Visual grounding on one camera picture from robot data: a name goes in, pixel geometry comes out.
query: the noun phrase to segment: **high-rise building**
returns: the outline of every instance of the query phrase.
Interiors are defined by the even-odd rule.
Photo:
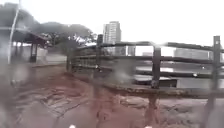
[[[127,46],[127,55],[135,56],[136,46]]]
[[[121,42],[121,29],[118,21],[111,21],[104,26],[103,43],[115,44]],[[125,47],[110,47],[108,52],[116,55],[125,55]]]

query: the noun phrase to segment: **overcast sky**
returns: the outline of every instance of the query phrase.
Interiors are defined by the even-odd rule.
[[[22,6],[39,22],[82,24],[95,33],[103,32],[103,24],[119,21],[123,41],[211,45],[214,35],[224,37],[222,1],[22,0]]]

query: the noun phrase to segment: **wooden railing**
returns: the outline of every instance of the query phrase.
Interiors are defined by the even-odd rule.
[[[182,57],[171,57],[171,56],[161,56],[161,47],[154,45],[152,42],[120,42],[115,44],[102,44],[103,35],[98,35],[97,44],[94,46],[85,46],[77,49],[71,50],[67,59],[67,70],[74,71],[79,69],[90,69],[94,71],[94,77],[97,77],[102,71],[113,71],[112,67],[102,66],[102,61],[109,60],[135,60],[135,61],[152,61],[152,71],[142,71],[135,70],[135,74],[139,75],[151,75],[152,80],[150,87],[138,88],[135,86],[106,86],[106,88],[130,95],[138,95],[142,97],[147,97],[149,95],[156,95],[156,97],[170,98],[170,97],[182,97],[182,98],[208,98],[208,103],[206,107],[206,114],[201,124],[201,128],[204,128],[205,122],[208,119],[209,112],[214,106],[214,100],[217,97],[224,97],[224,90],[219,89],[219,79],[223,79],[224,75],[220,75],[219,71],[224,63],[220,62],[221,53],[224,53],[224,49],[221,49],[220,36],[214,36],[213,46],[200,46],[193,44],[183,44],[168,42],[165,43],[166,47],[184,48],[184,49],[195,49],[213,52],[213,60],[202,60],[202,59],[190,59]],[[124,47],[124,46],[153,46],[153,56],[113,56],[113,55],[102,55],[101,50],[107,47]],[[92,49],[95,51],[94,55],[82,55],[77,56],[78,52],[84,51],[86,49]],[[92,60],[94,64],[80,64],[77,63],[78,60]],[[182,62],[182,63],[192,63],[192,64],[205,64],[211,65],[211,74],[201,74],[201,73],[187,73],[187,72],[164,72],[160,71],[162,61],[172,61],[172,62]],[[200,78],[200,79],[211,79],[210,89],[202,88],[160,88],[160,78],[161,77],[183,77],[183,78]]]

